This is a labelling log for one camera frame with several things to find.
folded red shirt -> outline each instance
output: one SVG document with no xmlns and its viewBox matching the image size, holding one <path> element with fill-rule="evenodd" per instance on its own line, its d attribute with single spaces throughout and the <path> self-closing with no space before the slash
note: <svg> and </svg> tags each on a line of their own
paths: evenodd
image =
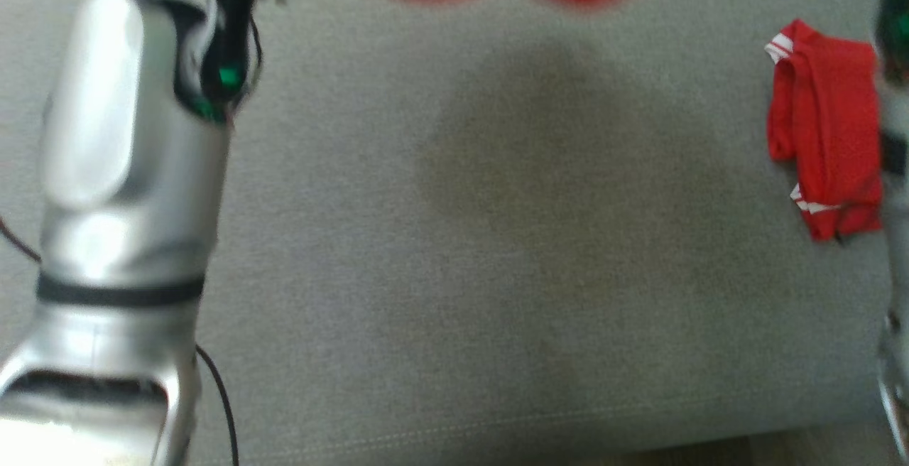
<svg viewBox="0 0 909 466">
<path fill-rule="evenodd" d="M 776 62 L 767 119 L 771 158 L 795 159 L 791 198 L 817 240 L 879 229 L 881 203 L 876 56 L 801 20 L 766 51 Z"/>
</svg>

gray fabric surface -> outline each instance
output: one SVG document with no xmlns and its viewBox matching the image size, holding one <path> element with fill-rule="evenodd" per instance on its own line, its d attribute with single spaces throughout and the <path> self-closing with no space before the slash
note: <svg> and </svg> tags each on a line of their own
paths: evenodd
<svg viewBox="0 0 909 466">
<path fill-rule="evenodd" d="M 796 16 L 874 0 L 263 6 L 200 341 L 244 464 L 510 464 L 879 415 L 879 234 L 816 245 L 766 154 Z M 0 0 L 0 210 L 38 234 L 77 0 Z M 36 270 L 0 248 L 0 352 Z M 210 379 L 194 464 L 227 463 Z"/>
</svg>

red cloth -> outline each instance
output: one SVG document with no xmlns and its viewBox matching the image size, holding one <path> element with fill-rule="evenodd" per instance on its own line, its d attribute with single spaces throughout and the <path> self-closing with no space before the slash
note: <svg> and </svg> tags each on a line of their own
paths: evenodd
<svg viewBox="0 0 909 466">
<path fill-rule="evenodd" d="M 793 200 L 812 237 L 880 229 L 872 46 L 829 38 L 796 20 L 767 52 L 777 61 L 767 119 L 770 156 L 795 159 L 799 185 Z"/>
</svg>

robotic forearm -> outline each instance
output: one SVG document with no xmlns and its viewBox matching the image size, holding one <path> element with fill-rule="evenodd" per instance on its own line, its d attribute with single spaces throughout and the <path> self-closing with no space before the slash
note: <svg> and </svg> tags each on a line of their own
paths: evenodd
<svg viewBox="0 0 909 466">
<path fill-rule="evenodd" d="M 185 461 L 253 6 L 82 2 L 45 113 L 37 310 L 0 369 L 0 463 Z"/>
</svg>

red garment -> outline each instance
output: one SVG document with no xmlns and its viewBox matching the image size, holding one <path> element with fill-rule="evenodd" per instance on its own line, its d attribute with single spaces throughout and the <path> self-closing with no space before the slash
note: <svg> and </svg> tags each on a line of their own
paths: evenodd
<svg viewBox="0 0 909 466">
<path fill-rule="evenodd" d="M 872 46 L 829 38 L 801 20 L 767 52 L 777 62 L 767 119 L 770 156 L 795 159 L 792 194 L 812 237 L 880 229 L 880 146 Z"/>
</svg>

